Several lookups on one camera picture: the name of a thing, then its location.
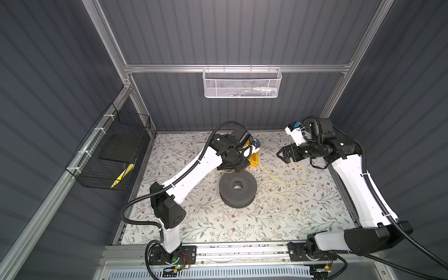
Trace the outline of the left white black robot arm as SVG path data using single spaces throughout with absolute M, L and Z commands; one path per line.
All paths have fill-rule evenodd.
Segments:
M 175 263 L 181 255 L 179 225 L 186 217 L 181 206 L 190 191 L 211 171 L 215 169 L 232 169 L 239 173 L 250 166 L 250 157 L 261 148 L 259 140 L 236 121 L 225 121 L 207 138 L 203 149 L 178 174 L 150 187 L 150 193 L 129 201 L 120 212 L 121 220 L 129 225 L 156 226 L 160 233 L 159 240 L 152 240 L 148 245 L 158 246 L 169 263 Z M 132 220 L 126 217 L 126 210 L 131 206 L 150 200 L 157 221 Z

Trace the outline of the grey perforated cable spool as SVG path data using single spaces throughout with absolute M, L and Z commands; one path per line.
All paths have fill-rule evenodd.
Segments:
M 224 174 L 219 181 L 219 194 L 222 201 L 231 208 L 248 207 L 257 194 L 257 182 L 248 171 Z

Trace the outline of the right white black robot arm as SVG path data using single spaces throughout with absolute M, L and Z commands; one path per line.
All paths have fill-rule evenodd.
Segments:
M 366 151 L 357 140 L 335 127 L 330 119 L 315 116 L 291 122 L 285 132 L 294 143 L 282 147 L 276 156 L 284 163 L 307 159 L 311 165 L 315 159 L 322 158 L 325 161 L 322 169 L 329 169 L 355 224 L 354 228 L 325 230 L 308 234 L 305 241 L 288 243 L 291 260 L 306 257 L 319 261 L 328 257 L 333 261 L 340 259 L 340 253 L 352 253 L 413 276 L 433 279 L 431 275 L 374 256 L 406 239 L 434 262 L 448 267 L 447 262 L 411 237 L 411 224 L 401 220 L 386 203 L 368 172 Z

